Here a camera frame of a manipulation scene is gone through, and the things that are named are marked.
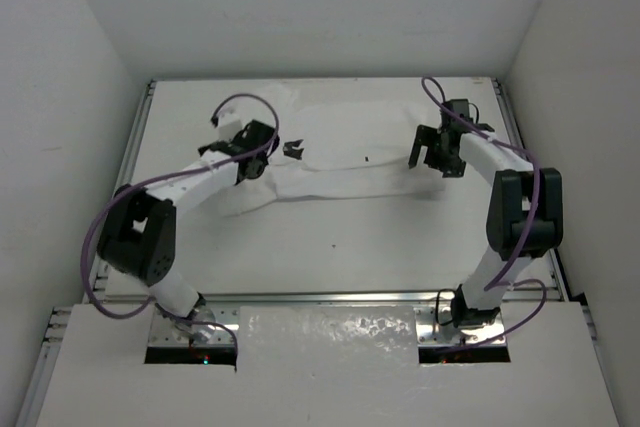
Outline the white t-shirt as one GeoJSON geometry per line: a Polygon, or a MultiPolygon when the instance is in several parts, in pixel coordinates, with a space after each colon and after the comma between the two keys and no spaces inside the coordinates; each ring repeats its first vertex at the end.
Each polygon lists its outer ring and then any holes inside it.
{"type": "Polygon", "coordinates": [[[268,83],[222,108],[245,122],[280,122],[280,144],[264,174],[213,196],[221,217],[238,216],[277,201],[431,195],[441,192],[441,174],[411,169],[416,128],[435,120],[412,100],[305,101],[299,89],[268,83]]]}

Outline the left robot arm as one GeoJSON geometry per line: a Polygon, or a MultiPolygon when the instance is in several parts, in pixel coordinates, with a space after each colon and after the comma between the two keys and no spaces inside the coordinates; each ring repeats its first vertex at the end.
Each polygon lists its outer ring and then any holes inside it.
{"type": "Polygon", "coordinates": [[[277,128],[253,120],[225,127],[231,136],[198,150],[188,167],[121,186],[101,219],[97,256],[148,289],[163,315],[198,324],[202,295],[174,266],[180,215],[245,180],[259,178],[278,142],[277,128]]]}

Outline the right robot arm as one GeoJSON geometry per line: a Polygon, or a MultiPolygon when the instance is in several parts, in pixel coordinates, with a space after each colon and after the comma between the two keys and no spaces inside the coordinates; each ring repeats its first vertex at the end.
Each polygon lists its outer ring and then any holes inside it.
{"type": "Polygon", "coordinates": [[[521,272],[561,243],[562,177],[501,142],[489,125],[473,121],[468,100],[448,100],[440,108],[439,127],[417,127],[408,166],[416,167],[424,153],[424,163],[443,177],[461,178],[471,166],[491,188],[488,247],[450,304],[451,324],[471,328],[492,322],[521,272]]]}

